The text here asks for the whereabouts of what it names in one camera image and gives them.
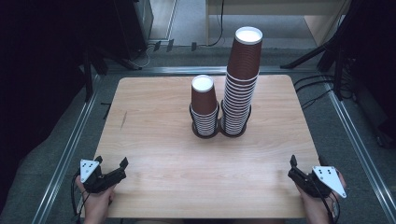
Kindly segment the short stack of brown cups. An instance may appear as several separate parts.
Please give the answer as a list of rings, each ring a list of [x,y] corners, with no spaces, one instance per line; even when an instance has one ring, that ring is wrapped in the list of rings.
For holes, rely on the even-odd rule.
[[[219,106],[212,77],[199,75],[192,80],[190,105],[195,112],[203,115],[210,114]]]

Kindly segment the black metal stand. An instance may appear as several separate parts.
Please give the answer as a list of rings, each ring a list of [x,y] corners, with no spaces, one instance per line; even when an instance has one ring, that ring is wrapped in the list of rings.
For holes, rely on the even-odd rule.
[[[99,75],[105,75],[108,71],[108,67],[103,56],[95,49],[86,48],[83,51],[83,72],[85,78],[86,102],[88,102],[93,95],[92,68],[94,68]]]

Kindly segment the metal floor rail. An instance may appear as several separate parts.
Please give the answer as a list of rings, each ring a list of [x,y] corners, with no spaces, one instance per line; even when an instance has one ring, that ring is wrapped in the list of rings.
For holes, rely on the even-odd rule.
[[[123,67],[114,67],[108,70],[109,74],[122,74],[123,76],[195,76],[214,75],[220,76],[227,71],[225,66],[167,66],[167,67],[145,67],[137,70],[130,70]],[[284,75],[284,74],[311,74],[317,73],[315,66],[302,66],[296,68],[281,68],[276,66],[261,66],[260,75]]]
[[[85,128],[88,117],[91,114],[94,101],[97,96],[97,88],[102,83],[102,78],[99,75],[93,77],[93,94],[92,97],[83,105],[79,115],[78,120],[66,142],[63,154],[59,159],[54,173],[48,183],[44,195],[40,201],[39,206],[36,209],[35,216],[33,218],[32,224],[45,224],[49,216],[50,210],[54,204],[54,201],[58,195],[61,185],[64,181],[65,174],[68,170],[70,162],[76,151],[79,138]]]
[[[363,139],[351,115],[347,111],[346,104],[337,98],[330,84],[325,84],[324,88],[330,92],[332,105],[346,130],[346,134],[354,148],[355,154],[361,163],[361,167],[371,184],[389,224],[396,224],[396,199],[391,194],[388,185],[379,173],[366,145],[363,143]]]

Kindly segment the tall stack of brown cups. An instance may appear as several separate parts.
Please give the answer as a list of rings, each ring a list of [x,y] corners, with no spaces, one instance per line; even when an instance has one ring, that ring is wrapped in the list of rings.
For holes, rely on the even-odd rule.
[[[235,31],[222,100],[235,115],[241,116],[251,107],[261,53],[262,32],[258,28],[244,26]]]

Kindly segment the light wooden desk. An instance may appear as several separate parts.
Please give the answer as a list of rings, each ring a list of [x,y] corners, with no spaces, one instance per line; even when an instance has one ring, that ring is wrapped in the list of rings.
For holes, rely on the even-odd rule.
[[[319,46],[347,14],[351,0],[205,0],[206,38],[210,15],[300,15]]]

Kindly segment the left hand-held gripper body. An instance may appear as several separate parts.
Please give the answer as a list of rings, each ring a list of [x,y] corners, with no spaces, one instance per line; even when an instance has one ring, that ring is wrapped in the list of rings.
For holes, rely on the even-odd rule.
[[[79,164],[80,181],[88,193],[100,193],[117,185],[126,177],[125,170],[120,167],[103,174],[98,161],[81,160]]]

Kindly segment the black tripod stand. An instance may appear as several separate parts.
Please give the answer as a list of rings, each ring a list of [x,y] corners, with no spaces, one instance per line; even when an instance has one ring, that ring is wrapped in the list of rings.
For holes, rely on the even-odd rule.
[[[381,28],[396,28],[396,0],[351,0],[349,9],[333,36],[297,60],[281,65],[293,69],[322,53],[319,72],[327,72],[335,63],[333,92],[342,101],[343,67],[346,58],[358,56]]]

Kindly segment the person's left hand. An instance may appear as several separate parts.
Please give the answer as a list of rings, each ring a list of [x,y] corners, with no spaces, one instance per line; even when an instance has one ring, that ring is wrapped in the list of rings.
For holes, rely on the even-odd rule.
[[[115,197],[115,187],[112,186],[100,193],[88,193],[80,181],[80,176],[75,180],[83,197],[85,217],[84,224],[104,224],[108,216],[108,209]]]

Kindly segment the black computer tower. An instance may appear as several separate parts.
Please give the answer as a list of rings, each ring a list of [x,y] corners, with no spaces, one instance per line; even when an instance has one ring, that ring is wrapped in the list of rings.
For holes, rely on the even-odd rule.
[[[148,48],[153,23],[150,0],[114,0],[121,33],[126,44],[126,58]]]

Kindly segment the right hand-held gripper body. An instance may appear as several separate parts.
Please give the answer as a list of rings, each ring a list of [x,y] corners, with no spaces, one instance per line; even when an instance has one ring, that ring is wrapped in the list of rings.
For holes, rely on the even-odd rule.
[[[332,192],[337,193],[342,198],[347,196],[339,173],[333,166],[313,166],[310,174],[292,166],[288,177],[300,189],[314,198],[328,198]]]

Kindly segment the person's right hand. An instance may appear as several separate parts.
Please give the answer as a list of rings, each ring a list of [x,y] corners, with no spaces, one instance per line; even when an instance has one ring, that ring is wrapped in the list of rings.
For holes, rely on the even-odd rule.
[[[335,219],[332,214],[340,198],[336,192],[333,192],[328,198],[325,198],[327,204],[325,205],[320,198],[311,197],[299,186],[297,186],[297,190],[303,202],[306,224],[335,224]]]

